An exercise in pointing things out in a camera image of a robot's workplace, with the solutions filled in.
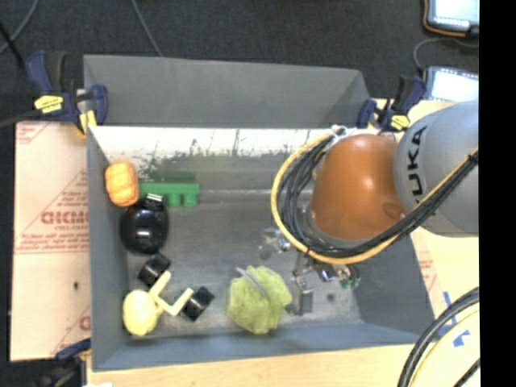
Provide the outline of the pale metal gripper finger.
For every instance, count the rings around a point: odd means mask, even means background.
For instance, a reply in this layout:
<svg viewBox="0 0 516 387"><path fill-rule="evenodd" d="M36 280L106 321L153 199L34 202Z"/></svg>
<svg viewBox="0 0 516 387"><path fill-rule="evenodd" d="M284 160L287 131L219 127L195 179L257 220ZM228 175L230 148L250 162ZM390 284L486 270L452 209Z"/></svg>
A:
<svg viewBox="0 0 516 387"><path fill-rule="evenodd" d="M268 299L268 293L267 293L265 287L260 282L258 282L258 280L251 273L249 273L245 268L242 268L242 267L236 267L235 271L241 277L246 279L251 284L251 286L253 286L255 288L255 290L258 293L260 293L264 298Z"/></svg>
<svg viewBox="0 0 516 387"><path fill-rule="evenodd" d="M290 307L291 313L299 316L311 313L313 309L314 289L310 287L302 277L292 279L291 289L293 296L292 305Z"/></svg>

